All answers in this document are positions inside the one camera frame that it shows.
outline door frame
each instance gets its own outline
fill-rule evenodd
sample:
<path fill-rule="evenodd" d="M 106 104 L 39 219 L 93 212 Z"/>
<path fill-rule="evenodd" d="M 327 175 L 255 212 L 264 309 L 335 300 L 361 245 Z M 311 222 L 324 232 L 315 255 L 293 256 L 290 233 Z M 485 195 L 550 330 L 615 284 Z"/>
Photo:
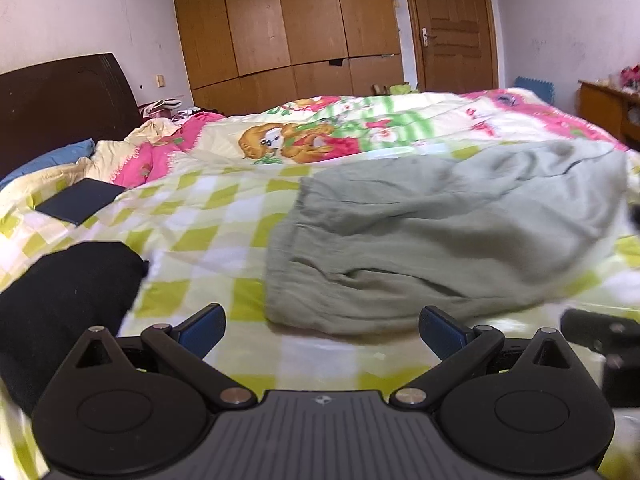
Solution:
<path fill-rule="evenodd" d="M 420 30 L 420 21 L 418 19 L 418 5 L 415 0 L 407 0 L 409 6 L 409 19 L 411 21 L 411 32 L 414 39 L 414 53 L 415 53 L 415 65 L 418 76 L 418 89 L 421 92 L 426 92 L 425 81 L 425 65 L 424 56 L 422 55 L 422 33 Z M 498 88 L 498 47 L 495 36 L 495 19 L 494 19 L 494 7 L 491 0 L 484 0 L 486 6 L 487 20 L 489 25 L 489 37 L 491 39 L 491 66 L 492 66 L 492 86 Z"/>

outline circular black cover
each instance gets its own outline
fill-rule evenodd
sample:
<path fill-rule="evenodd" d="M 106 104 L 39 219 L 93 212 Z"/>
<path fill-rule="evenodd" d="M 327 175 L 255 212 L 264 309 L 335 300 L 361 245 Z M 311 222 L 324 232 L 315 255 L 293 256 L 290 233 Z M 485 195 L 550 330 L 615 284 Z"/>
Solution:
<path fill-rule="evenodd" d="M 190 386 L 155 373 L 99 369 L 83 370 L 82 384 L 51 392 L 36 409 L 34 435 L 57 468 L 135 475 L 178 460 L 200 441 L 207 412 Z"/>
<path fill-rule="evenodd" d="M 475 378 L 444 399 L 440 427 L 459 451 L 509 473 L 594 465 L 613 436 L 613 415 L 595 384 L 571 379 L 546 366 Z"/>

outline door handle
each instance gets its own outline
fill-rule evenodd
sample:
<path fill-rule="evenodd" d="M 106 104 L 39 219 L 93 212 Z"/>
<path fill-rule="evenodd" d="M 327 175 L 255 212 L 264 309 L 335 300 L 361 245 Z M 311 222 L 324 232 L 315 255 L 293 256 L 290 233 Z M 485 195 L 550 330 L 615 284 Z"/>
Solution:
<path fill-rule="evenodd" d="M 426 27 L 422 28 L 422 44 L 427 47 L 429 46 L 429 40 L 435 40 L 437 36 L 430 36 L 429 31 Z"/>

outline wardrobe door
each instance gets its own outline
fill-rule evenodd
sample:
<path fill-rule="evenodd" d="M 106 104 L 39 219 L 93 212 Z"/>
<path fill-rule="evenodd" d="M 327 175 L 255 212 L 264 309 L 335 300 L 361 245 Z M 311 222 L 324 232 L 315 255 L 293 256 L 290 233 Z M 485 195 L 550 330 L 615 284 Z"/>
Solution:
<path fill-rule="evenodd" d="M 290 65 L 280 0 L 226 0 L 240 75 Z"/>
<path fill-rule="evenodd" d="M 383 87 L 401 85 L 402 58 L 395 56 L 369 56 L 350 60 L 353 95 L 373 95 L 373 85 Z"/>
<path fill-rule="evenodd" d="M 394 0 L 340 0 L 349 57 L 399 54 Z"/>
<path fill-rule="evenodd" d="M 201 108 L 215 109 L 226 116 L 249 113 L 249 104 L 242 98 L 238 78 L 198 88 L 193 92 L 193 103 Z"/>
<path fill-rule="evenodd" d="M 174 0 L 191 88 L 238 76 L 225 0 Z"/>
<path fill-rule="evenodd" d="M 240 86 L 248 114 L 265 112 L 298 98 L 290 66 L 241 77 Z"/>
<path fill-rule="evenodd" d="M 320 95 L 352 95 L 349 60 L 340 65 L 328 61 L 307 63 L 293 67 L 298 97 L 306 99 Z"/>
<path fill-rule="evenodd" d="M 347 57 L 340 0 L 280 0 L 292 64 Z"/>

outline black robotic device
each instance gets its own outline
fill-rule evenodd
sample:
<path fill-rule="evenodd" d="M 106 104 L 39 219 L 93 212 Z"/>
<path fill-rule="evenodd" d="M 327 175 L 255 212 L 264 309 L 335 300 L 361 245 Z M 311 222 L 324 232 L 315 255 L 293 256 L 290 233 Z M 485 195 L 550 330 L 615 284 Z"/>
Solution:
<path fill-rule="evenodd" d="M 600 478 L 607 399 L 553 328 L 505 338 L 434 307 L 419 321 L 442 359 L 396 390 L 256 395 L 202 358 L 212 304 L 140 337 L 91 327 L 33 414 L 46 480 Z"/>

